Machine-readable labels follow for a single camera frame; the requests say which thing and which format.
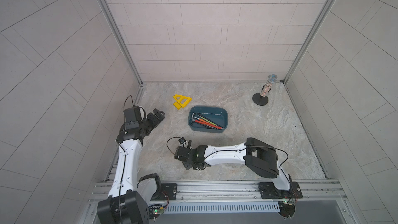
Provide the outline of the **left green circuit board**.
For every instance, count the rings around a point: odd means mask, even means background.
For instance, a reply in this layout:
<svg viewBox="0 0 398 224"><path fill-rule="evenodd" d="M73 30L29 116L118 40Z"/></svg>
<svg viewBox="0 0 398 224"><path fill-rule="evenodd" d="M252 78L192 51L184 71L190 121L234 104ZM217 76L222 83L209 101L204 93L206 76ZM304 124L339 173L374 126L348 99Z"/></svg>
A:
<svg viewBox="0 0 398 224"><path fill-rule="evenodd" d="M156 221L165 211L165 208L162 204L154 204L148 206L149 217L150 220Z"/></svg>

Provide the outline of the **teal plastic storage box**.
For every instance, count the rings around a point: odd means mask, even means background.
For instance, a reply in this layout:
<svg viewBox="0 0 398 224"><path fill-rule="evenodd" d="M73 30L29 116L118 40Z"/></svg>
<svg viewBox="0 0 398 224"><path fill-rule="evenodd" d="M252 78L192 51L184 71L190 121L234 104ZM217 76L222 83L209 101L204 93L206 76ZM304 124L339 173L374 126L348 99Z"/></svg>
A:
<svg viewBox="0 0 398 224"><path fill-rule="evenodd" d="M189 111L188 125L193 131L223 133L228 127L228 112L219 107L194 106Z"/></svg>

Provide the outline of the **orange hex key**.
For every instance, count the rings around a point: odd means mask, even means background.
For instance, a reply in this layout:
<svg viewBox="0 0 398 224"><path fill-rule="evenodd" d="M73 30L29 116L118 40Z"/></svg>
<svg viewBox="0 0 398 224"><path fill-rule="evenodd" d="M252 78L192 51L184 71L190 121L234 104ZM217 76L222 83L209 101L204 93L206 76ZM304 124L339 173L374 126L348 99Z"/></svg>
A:
<svg viewBox="0 0 398 224"><path fill-rule="evenodd" d="M215 124L215 123L213 123L213 122L210 122L210 121L208 121L208 120L205 120L205 119L203 119L203 118L199 118L198 121L203 122L203 123L205 123L205 124L208 125L208 126L213 126L213 127L216 128L216 129L220 129L220 130L223 129L223 127L221 127L220 125Z"/></svg>

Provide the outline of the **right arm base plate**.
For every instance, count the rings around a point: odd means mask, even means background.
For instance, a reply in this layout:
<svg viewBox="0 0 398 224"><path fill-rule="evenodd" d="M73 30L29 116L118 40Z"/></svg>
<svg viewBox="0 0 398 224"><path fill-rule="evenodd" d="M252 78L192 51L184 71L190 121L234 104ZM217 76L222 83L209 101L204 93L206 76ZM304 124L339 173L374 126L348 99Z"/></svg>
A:
<svg viewBox="0 0 398 224"><path fill-rule="evenodd" d="M262 199L302 199L303 194L298 182L293 181L290 191L278 190L272 182L260 182L259 191Z"/></svg>

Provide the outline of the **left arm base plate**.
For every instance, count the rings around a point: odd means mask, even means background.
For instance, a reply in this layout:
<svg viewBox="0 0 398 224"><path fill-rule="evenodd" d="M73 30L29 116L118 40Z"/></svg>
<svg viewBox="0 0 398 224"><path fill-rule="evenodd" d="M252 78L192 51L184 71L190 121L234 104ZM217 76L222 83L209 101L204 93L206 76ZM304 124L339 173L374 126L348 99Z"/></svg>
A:
<svg viewBox="0 0 398 224"><path fill-rule="evenodd" d="M176 183L162 183L161 190L152 196L151 201L176 200L177 187Z"/></svg>

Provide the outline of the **long black hex key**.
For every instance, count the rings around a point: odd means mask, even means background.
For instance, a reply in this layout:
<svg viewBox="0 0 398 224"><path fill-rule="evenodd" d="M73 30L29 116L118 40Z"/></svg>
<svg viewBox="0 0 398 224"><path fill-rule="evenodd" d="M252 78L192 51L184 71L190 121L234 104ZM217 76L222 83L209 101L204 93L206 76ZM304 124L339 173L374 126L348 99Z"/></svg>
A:
<svg viewBox="0 0 398 224"><path fill-rule="evenodd" d="M216 125L214 122L210 121L209 119L207 119L205 117L201 117L199 115L193 115L191 119L193 122L203 125L207 128L220 129L220 127L218 125Z"/></svg>

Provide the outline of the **aluminium mounting rail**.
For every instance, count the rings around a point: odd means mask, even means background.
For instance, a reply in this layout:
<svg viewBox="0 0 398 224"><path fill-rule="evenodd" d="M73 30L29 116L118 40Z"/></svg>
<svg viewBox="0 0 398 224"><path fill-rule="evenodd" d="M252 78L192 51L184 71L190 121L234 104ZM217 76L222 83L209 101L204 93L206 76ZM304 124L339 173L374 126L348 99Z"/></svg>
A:
<svg viewBox="0 0 398 224"><path fill-rule="evenodd" d="M149 190L140 193L148 205L209 207L222 205L276 205L299 201L339 201L347 196L338 180L298 180L294 194L276 198L270 180L169 181L167 195L150 199Z"/></svg>

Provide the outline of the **right green circuit board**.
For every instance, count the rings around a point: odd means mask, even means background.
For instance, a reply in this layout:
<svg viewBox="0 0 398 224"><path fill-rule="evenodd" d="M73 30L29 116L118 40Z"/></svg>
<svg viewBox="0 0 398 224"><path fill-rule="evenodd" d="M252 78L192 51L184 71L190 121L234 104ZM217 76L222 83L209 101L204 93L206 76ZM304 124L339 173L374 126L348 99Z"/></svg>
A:
<svg viewBox="0 0 398 224"><path fill-rule="evenodd" d="M292 218L295 214L295 204L287 203L286 201L278 202L279 214L284 218Z"/></svg>

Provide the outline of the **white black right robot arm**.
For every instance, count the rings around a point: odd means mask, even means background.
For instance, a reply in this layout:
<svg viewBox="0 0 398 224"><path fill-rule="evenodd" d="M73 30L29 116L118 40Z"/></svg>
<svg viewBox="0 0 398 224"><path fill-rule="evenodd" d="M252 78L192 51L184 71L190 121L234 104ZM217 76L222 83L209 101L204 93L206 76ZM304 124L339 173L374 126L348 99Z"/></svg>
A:
<svg viewBox="0 0 398 224"><path fill-rule="evenodd" d="M186 170L204 170L219 164L243 164L260 177L271 179L274 187L281 191L290 191L291 179L282 169L277 155L277 148L255 138L232 146L201 145L191 147L180 145L174 158L183 163Z"/></svg>

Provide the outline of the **black stand with glitter tube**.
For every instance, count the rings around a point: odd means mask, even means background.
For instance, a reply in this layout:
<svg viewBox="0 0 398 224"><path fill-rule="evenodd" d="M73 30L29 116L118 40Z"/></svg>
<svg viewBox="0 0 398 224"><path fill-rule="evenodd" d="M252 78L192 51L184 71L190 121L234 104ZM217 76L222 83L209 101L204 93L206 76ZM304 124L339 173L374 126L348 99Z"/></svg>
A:
<svg viewBox="0 0 398 224"><path fill-rule="evenodd" d="M252 97L252 100L255 104L264 106L268 103L268 93L270 92L273 83L277 81L277 75L271 74L268 76L267 82L263 85L261 92L255 93Z"/></svg>

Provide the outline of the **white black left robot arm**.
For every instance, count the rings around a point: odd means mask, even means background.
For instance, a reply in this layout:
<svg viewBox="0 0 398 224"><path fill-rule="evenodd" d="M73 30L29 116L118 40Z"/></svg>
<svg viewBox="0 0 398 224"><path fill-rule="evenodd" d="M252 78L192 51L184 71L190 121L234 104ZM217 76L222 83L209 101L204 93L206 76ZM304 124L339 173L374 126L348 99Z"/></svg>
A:
<svg viewBox="0 0 398 224"><path fill-rule="evenodd" d="M140 106L123 111L123 120L116 143L119 158L113 185L107 199L97 206L102 224L147 224L150 221L149 203L162 191L157 174L138 178L138 164L143 140L165 118L165 113L154 109L146 113Z"/></svg>

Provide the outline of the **green circuit board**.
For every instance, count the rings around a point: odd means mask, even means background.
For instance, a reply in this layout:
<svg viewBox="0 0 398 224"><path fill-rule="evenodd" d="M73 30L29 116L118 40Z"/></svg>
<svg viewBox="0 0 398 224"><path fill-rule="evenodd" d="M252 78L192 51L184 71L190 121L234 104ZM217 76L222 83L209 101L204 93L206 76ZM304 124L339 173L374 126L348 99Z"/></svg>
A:
<svg viewBox="0 0 398 224"><path fill-rule="evenodd" d="M286 201L278 202L279 214L284 218L292 218L295 214L295 204L287 203Z"/></svg>
<svg viewBox="0 0 398 224"><path fill-rule="evenodd" d="M165 211L165 208L162 204L154 204L148 206L149 217L150 220L156 221Z"/></svg>

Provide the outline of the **yellow plastic triangle holder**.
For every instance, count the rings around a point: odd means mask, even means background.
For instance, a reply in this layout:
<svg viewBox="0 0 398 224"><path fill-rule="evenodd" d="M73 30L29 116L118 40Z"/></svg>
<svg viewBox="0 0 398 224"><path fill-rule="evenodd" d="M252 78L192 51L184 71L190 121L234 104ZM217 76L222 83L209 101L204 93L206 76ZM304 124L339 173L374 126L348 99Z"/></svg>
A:
<svg viewBox="0 0 398 224"><path fill-rule="evenodd" d="M180 95L180 94L175 94L173 96L173 99L175 100L173 105L178 110L181 109L181 108L185 108L192 101L192 99L190 97L183 96L183 95Z"/></svg>

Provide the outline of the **red hex key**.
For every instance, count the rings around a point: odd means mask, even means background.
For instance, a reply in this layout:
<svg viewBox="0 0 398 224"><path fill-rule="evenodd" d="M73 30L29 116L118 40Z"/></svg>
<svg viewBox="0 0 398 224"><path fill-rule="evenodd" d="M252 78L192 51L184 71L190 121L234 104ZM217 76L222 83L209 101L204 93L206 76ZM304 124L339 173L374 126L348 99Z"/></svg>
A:
<svg viewBox="0 0 398 224"><path fill-rule="evenodd" d="M197 119L194 119L193 121L194 121L195 123L198 123L198 124L201 124L201 125L204 125L204 126L213 128L213 129L217 129L217 130L222 130L222 129L223 129L223 127L220 127L220 126L215 125L215 124L211 124L211 123L206 122L206 121L197 120Z"/></svg>

